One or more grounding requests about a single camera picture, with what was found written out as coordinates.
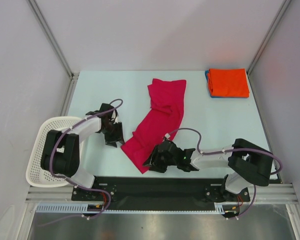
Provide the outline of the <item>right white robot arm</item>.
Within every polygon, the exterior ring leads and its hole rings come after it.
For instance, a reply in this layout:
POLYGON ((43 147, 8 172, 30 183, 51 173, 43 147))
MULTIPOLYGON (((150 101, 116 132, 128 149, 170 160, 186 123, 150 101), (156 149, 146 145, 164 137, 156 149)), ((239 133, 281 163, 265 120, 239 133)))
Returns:
POLYGON ((142 164, 149 170, 165 173, 169 166, 184 172, 210 168, 232 169, 226 174, 217 193, 217 201, 232 201, 242 190, 254 185, 267 187, 272 174, 274 155, 269 151, 243 139, 219 150, 203 152, 195 148, 181 149, 168 139, 157 144, 142 164))

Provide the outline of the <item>crimson red t-shirt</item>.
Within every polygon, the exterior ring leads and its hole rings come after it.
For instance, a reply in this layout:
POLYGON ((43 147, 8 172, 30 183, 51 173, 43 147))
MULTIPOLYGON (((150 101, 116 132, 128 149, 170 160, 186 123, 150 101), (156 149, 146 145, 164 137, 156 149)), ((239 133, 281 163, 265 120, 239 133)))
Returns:
POLYGON ((185 112, 185 79, 164 81, 157 78, 148 85, 150 111, 132 132, 132 137, 121 147, 141 174, 148 171, 143 166, 165 134, 181 126, 185 112))

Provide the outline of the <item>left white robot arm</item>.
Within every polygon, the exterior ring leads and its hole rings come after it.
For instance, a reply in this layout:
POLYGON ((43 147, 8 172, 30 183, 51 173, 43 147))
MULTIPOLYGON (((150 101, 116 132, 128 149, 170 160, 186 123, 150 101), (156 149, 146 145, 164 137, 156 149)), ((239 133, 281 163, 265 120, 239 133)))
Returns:
POLYGON ((40 167, 53 177, 83 187, 82 194, 89 200, 100 195, 95 176, 82 167, 80 144, 92 134, 104 135, 107 146, 124 144, 123 125, 118 120, 119 106, 102 103, 99 110, 89 111, 79 122, 62 130, 50 130, 45 139, 40 167))

